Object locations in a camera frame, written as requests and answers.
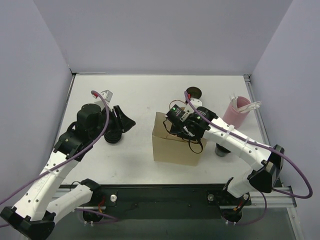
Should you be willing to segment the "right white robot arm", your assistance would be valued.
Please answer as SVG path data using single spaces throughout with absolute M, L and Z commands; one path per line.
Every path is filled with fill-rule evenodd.
M 224 185 L 221 197 L 225 203 L 233 204 L 254 190 L 272 192 L 283 167 L 283 158 L 274 153 L 275 147 L 255 142 L 203 106 L 193 111 L 189 105 L 187 109 L 174 105 L 166 119 L 172 123 L 174 135 L 199 145 L 203 139 L 214 142 L 217 150 L 232 153 L 248 164 L 248 171 L 232 176 Z

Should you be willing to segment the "beige paper bag with handles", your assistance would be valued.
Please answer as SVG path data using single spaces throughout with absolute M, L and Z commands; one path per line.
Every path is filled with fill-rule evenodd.
M 197 166 L 204 154 L 207 141 L 201 140 L 202 146 L 196 141 L 188 143 L 187 139 L 181 139 L 169 134 L 165 128 L 170 128 L 170 122 L 164 123 L 165 114 L 155 114 L 152 130 L 152 150 L 155 162 L 172 163 L 186 166 Z

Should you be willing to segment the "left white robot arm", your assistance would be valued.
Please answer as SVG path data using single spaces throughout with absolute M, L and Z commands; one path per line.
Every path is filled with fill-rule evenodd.
M 104 136 L 108 143 L 115 144 L 135 124 L 118 105 L 112 109 L 93 103 L 83 105 L 76 121 L 59 137 L 39 178 L 14 206 L 1 211 L 1 218 L 30 240 L 45 240 L 75 208 L 100 203 L 102 187 L 88 178 L 62 197 L 52 198 L 70 171 L 93 148 L 95 140 Z

